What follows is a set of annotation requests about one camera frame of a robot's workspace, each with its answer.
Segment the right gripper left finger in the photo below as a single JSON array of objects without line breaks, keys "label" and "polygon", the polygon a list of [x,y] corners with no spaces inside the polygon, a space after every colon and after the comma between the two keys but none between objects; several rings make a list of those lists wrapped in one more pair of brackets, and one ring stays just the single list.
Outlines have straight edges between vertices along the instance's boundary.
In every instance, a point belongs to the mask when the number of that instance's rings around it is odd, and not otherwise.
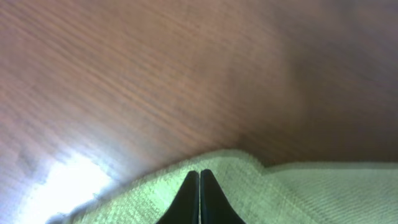
[{"label": "right gripper left finger", "polygon": [[190,171],[157,224],[198,224],[199,184],[198,172]]}]

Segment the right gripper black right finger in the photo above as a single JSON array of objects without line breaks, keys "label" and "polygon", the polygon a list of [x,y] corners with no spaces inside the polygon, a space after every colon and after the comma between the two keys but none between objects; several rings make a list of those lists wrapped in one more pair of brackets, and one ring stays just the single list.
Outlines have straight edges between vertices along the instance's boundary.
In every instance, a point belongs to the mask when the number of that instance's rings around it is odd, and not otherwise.
[{"label": "right gripper black right finger", "polygon": [[245,224],[229,204],[212,171],[200,173],[200,213],[202,224]]}]

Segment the green microfiber cloth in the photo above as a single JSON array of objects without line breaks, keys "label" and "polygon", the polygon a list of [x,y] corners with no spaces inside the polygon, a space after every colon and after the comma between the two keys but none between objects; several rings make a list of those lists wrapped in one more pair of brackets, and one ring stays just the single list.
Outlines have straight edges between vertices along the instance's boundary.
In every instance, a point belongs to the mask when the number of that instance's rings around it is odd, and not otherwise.
[{"label": "green microfiber cloth", "polygon": [[238,150],[208,152],[114,189],[52,223],[155,223],[191,170],[211,170],[246,223],[396,223],[397,164],[261,164]]}]

